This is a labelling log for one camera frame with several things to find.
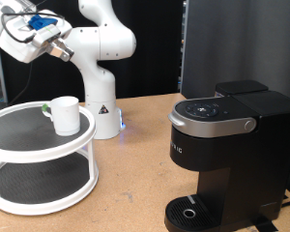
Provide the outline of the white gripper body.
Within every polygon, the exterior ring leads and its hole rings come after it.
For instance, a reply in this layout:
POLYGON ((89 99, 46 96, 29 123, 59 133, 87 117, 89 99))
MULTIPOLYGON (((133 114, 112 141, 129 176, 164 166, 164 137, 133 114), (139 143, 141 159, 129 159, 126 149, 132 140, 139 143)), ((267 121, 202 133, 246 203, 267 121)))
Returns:
POLYGON ((61 15, 49 10, 5 13, 1 24, 0 48, 22 63, 30 63, 52 47, 59 47, 57 40, 65 40, 72 30, 61 15))

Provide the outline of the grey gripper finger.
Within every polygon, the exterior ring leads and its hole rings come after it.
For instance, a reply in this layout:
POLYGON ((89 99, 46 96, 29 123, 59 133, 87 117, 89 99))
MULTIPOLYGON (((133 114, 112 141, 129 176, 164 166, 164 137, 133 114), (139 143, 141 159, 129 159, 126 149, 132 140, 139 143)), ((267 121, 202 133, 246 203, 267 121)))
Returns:
POLYGON ((69 62, 71 59, 71 55, 59 47, 52 47, 48 53, 54 57, 60 58, 64 62, 69 62))
POLYGON ((67 46, 64 40, 58 39, 57 45, 59 46, 59 48, 62 50, 64 54, 74 55, 74 51, 70 47, 67 46))

